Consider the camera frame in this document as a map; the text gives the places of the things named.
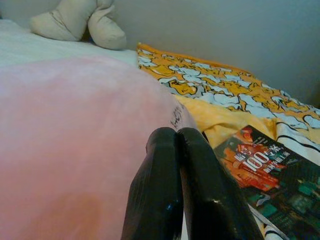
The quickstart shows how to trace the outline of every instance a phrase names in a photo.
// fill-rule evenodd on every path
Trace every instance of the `black plastic object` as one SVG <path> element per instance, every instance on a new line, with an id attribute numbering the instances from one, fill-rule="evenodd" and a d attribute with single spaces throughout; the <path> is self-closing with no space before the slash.
<path id="1" fill-rule="evenodd" d="M 179 240 L 184 214 L 176 132 L 155 130 L 134 177 L 121 240 Z"/>
<path id="2" fill-rule="evenodd" d="M 178 132 L 189 240 L 262 240 L 236 181 L 194 128 Z"/>

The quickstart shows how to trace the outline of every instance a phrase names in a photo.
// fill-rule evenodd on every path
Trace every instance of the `wall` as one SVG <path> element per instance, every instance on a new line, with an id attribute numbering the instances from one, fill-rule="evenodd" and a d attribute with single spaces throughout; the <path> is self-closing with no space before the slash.
<path id="1" fill-rule="evenodd" d="M 25 26 L 25 17 L 59 2 L 0 1 L 2 9 L 20 2 L 14 19 Z M 143 42 L 234 65 L 302 102 L 320 104 L 319 0 L 117 0 L 116 6 L 131 49 Z"/>

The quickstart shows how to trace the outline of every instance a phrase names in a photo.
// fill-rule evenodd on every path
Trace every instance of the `stuffed animal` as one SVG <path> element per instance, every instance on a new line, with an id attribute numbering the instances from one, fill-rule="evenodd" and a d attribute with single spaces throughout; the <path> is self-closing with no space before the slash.
<path id="1" fill-rule="evenodd" d="M 33 33 L 56 40 L 80 41 L 88 26 L 93 41 L 105 49 L 126 46 L 126 34 L 112 20 L 113 0 L 62 0 L 53 11 L 31 18 Z"/>

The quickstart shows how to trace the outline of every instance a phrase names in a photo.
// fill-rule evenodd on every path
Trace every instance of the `book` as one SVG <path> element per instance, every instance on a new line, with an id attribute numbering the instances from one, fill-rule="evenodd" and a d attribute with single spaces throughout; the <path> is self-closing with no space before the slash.
<path id="1" fill-rule="evenodd" d="M 214 153 L 257 218 L 285 239 L 320 239 L 320 166 L 250 125 Z"/>

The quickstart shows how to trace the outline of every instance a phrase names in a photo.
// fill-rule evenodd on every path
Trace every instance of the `white bedsheet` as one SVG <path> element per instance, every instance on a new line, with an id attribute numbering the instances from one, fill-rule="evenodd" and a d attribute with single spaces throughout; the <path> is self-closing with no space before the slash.
<path id="1" fill-rule="evenodd" d="M 80 56 L 108 56 L 138 67 L 133 50 L 108 50 L 88 42 L 47 39 L 11 20 L 0 20 L 0 67 Z"/>

